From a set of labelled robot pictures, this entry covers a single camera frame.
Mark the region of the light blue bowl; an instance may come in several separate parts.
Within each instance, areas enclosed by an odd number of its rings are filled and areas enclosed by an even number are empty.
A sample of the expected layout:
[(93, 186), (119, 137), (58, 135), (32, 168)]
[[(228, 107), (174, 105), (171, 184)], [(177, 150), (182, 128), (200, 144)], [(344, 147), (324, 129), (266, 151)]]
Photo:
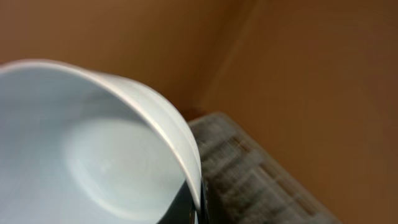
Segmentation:
[(197, 222), (182, 115), (128, 78), (49, 60), (1, 66), (2, 223)]

